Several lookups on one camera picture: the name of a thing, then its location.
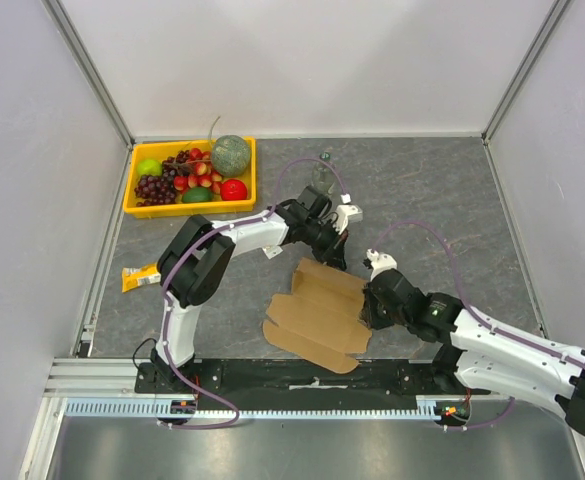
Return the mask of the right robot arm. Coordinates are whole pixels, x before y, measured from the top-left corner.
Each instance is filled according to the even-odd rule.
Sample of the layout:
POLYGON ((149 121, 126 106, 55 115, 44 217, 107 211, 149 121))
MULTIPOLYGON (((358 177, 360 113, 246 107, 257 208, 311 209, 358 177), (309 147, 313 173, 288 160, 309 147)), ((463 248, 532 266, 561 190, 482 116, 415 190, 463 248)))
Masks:
POLYGON ((488 319, 450 295, 425 294, 398 270, 376 274, 363 289, 361 317, 440 344, 430 381, 449 394, 462 385, 544 408, 585 437, 585 349, 536 337, 488 319))

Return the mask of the brown cardboard box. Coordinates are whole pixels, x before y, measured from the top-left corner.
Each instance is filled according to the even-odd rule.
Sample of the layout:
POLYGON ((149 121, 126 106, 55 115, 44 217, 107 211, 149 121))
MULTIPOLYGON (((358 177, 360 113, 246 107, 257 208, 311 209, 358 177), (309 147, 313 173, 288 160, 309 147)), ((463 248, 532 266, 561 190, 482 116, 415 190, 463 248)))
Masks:
POLYGON ((289 294, 275 294, 263 334, 268 343, 336 374, 359 366, 371 330, 360 320, 365 281, 303 258, 289 294))

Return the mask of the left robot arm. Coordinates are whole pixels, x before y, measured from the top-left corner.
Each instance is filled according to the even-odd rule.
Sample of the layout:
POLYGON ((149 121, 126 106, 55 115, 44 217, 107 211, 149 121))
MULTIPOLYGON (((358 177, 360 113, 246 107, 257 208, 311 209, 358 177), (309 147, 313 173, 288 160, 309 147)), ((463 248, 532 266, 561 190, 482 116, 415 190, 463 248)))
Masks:
POLYGON ((255 215, 225 221, 194 215, 185 222, 157 264, 164 314, 150 361, 162 387, 180 393, 190 385, 187 364, 195 356, 202 305, 217 291, 233 258, 255 250, 272 256, 283 246, 301 242, 319 263, 341 271, 347 268, 348 226, 362 219, 362 209, 347 194, 341 200, 333 206, 328 196, 308 186, 298 198, 255 215))

